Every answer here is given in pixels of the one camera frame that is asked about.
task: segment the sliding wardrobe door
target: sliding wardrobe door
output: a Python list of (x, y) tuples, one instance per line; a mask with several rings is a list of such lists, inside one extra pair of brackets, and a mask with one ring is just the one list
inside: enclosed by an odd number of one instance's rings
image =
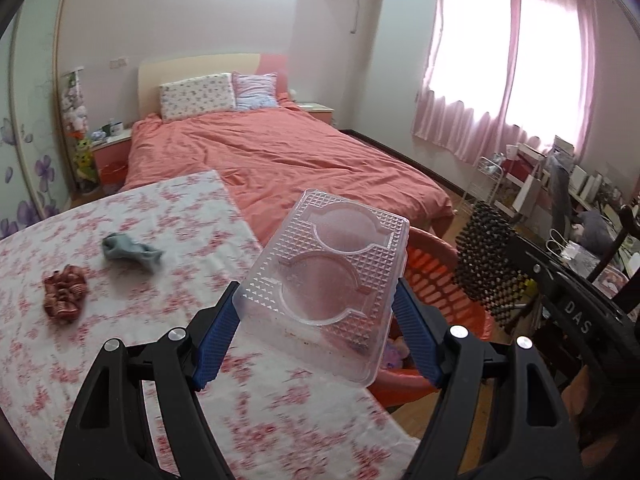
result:
[(14, 23), (0, 39), (0, 239), (40, 220), (22, 176), (12, 124), (9, 58)]
[(36, 195), (36, 208), (44, 218), (58, 214), (70, 198), (54, 91), (60, 1), (25, 0), (12, 46), (15, 137), (25, 176)]

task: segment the clear plastic container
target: clear plastic container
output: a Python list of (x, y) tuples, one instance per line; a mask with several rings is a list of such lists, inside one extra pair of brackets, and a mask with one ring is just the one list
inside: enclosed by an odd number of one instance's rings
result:
[(234, 295), (241, 327), (311, 370), (368, 386), (408, 235), (406, 218), (305, 191)]

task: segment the baseboard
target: baseboard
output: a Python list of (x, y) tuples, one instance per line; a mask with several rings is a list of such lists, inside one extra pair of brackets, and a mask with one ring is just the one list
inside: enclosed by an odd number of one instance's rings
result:
[(378, 142), (377, 140), (371, 139), (370, 137), (367, 137), (366, 135), (361, 134), (356, 130), (340, 130), (340, 131), (344, 134), (347, 134), (350, 137), (354, 137), (355, 139), (361, 140), (362, 142), (366, 142), (370, 146), (373, 146), (374, 148), (379, 149), (381, 152), (385, 152), (387, 155), (391, 155), (393, 158), (396, 158), (397, 160), (404, 162), (405, 164), (408, 164), (409, 166), (411, 166), (412, 168), (415, 168), (416, 170), (425, 174), (429, 178), (432, 178), (441, 186), (444, 186), (447, 189), (452, 190), (454, 193), (460, 196), (462, 196), (465, 192), (465, 190), (462, 189), (460, 186), (456, 186), (456, 184), (454, 184), (453, 182), (450, 182), (443, 176), (435, 173), (433, 170), (430, 170), (426, 166), (420, 164), (420, 162), (416, 162), (411, 157), (408, 157), (400, 152), (396, 152), (396, 150), (388, 147), (386, 144), (382, 144), (382, 142)]

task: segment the circular indentation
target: circular indentation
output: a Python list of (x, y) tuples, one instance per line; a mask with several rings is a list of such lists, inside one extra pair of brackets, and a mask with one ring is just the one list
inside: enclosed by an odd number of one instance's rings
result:
[(389, 231), (382, 230), (375, 215), (361, 206), (326, 206), (311, 222), (320, 241), (334, 251), (356, 253), (371, 244), (388, 244)]
[(370, 290), (358, 288), (350, 264), (334, 254), (305, 254), (278, 270), (282, 299), (295, 317), (328, 324), (347, 309), (363, 311)]
[(117, 339), (109, 339), (104, 344), (104, 349), (107, 352), (113, 352), (114, 350), (117, 350), (119, 346), (120, 346), (120, 342)]
[(529, 350), (530, 348), (533, 348), (533, 343), (531, 339), (523, 335), (521, 335), (519, 338), (516, 339), (516, 343), (520, 348), (524, 348), (525, 350)]
[(169, 332), (169, 339), (171, 341), (180, 341), (181, 339), (184, 339), (186, 335), (187, 333), (183, 328), (174, 328)]
[(449, 331), (451, 332), (451, 335), (453, 337), (457, 337), (458, 339), (464, 339), (466, 336), (469, 335), (469, 330), (467, 330), (465, 327), (463, 327), (462, 325), (455, 325), (452, 326)]

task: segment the brown scrunchie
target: brown scrunchie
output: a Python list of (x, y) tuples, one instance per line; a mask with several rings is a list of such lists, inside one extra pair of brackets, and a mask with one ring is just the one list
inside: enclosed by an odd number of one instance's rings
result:
[(87, 294), (84, 269), (68, 265), (43, 280), (44, 311), (49, 317), (71, 323), (80, 317)]

